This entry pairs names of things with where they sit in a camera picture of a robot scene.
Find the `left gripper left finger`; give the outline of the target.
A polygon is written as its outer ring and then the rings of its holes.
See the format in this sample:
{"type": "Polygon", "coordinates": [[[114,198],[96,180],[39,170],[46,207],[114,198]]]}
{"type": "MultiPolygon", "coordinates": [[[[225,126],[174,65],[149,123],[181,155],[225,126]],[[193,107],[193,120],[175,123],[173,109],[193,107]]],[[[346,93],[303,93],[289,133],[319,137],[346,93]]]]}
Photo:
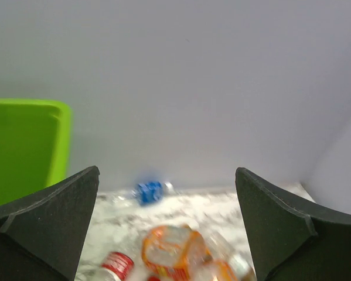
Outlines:
{"type": "Polygon", "coordinates": [[[0,205],[0,280],[74,280],[99,175],[91,166],[0,205]]]}

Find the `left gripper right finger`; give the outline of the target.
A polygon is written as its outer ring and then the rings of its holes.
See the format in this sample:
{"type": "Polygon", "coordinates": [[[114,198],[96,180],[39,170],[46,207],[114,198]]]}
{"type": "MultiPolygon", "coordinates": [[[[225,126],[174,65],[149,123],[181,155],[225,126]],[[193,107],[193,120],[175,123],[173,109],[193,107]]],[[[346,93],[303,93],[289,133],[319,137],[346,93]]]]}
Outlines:
{"type": "Polygon", "coordinates": [[[246,168],[236,192],[258,280],[351,280],[351,215],[281,189],[246,168]]]}

